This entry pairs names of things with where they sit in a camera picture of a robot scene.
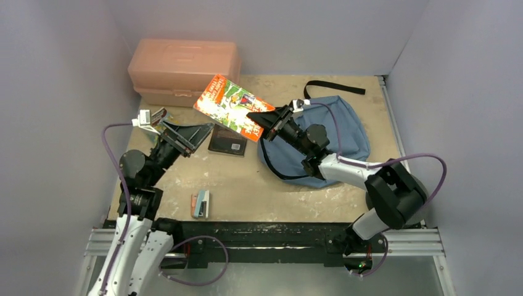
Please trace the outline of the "black book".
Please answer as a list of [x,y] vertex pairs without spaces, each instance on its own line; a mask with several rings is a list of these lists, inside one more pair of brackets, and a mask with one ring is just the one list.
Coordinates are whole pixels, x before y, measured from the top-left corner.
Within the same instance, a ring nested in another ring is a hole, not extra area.
[[246,138],[221,125],[215,125],[208,144],[208,151],[243,157],[246,146]]

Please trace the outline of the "orange treehouse book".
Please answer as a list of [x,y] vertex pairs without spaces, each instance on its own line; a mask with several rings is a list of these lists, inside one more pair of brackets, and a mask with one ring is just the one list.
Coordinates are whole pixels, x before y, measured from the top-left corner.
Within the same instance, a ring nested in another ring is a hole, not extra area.
[[253,142],[259,141],[263,128],[248,118],[247,114],[275,109],[219,74],[212,78],[193,108]]

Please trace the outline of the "blue backpack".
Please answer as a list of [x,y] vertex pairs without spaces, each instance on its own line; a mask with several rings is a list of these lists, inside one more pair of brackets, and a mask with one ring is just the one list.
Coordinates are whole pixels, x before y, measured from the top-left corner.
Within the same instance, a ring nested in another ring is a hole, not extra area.
[[365,161],[371,146],[358,115],[340,96],[313,98],[307,90],[303,96],[310,103],[298,115],[291,115],[289,107],[278,107],[266,116],[269,128],[275,119],[285,123],[271,139],[258,142],[257,152],[279,180],[319,189],[336,183],[319,172],[325,157],[337,154]]

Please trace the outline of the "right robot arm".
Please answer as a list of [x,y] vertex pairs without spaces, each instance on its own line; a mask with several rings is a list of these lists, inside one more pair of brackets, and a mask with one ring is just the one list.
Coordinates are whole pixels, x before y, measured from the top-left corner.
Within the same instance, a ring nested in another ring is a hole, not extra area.
[[267,141],[281,138],[303,156],[305,173],[317,179],[333,180],[366,191],[372,207],[345,230],[345,241],[355,251],[363,250],[371,238],[388,229],[401,229],[427,202],[421,183],[399,159],[369,163],[338,156],[328,149],[324,125],[302,129],[288,105],[268,112],[249,112],[247,118],[263,128]]

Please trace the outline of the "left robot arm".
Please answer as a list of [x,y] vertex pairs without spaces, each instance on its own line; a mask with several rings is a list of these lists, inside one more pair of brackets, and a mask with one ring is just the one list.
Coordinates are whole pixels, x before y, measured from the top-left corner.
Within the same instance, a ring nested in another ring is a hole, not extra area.
[[184,244],[179,222],[157,218],[163,191],[156,184],[179,157],[190,157],[214,125],[162,123],[148,154],[133,149],[113,161],[121,196],[115,234],[89,295],[140,295],[159,275],[168,252]]

